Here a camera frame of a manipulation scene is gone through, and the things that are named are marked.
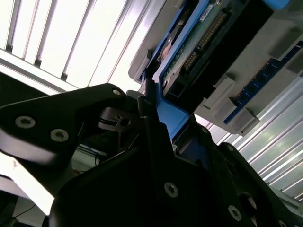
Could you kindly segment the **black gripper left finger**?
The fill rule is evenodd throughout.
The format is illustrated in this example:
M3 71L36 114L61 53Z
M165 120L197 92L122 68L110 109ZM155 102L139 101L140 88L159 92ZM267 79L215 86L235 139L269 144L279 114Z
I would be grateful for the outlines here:
M68 182L64 196L103 197L118 186L134 185L141 194L178 196L175 163L168 131L152 99L102 84L2 106L0 109L0 173L29 198L52 199L49 181L63 179L77 146L103 131L127 137L123 151L142 153L130 180L122 169L102 177L96 167Z

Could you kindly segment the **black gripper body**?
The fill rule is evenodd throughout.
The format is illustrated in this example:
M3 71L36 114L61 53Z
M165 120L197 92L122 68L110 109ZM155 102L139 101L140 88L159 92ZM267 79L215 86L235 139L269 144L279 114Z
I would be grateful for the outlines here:
M176 157L173 176L155 185L146 154L134 148L70 180L56 196L52 227L234 227L228 206L215 198L210 175Z

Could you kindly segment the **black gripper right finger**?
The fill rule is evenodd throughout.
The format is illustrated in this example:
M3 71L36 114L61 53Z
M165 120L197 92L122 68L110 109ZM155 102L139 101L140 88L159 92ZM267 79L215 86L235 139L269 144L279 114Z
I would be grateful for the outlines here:
M235 221L244 227L301 227L303 220L261 179L229 143L216 145L210 132L199 126L199 142L209 148L210 166L220 172L223 192Z

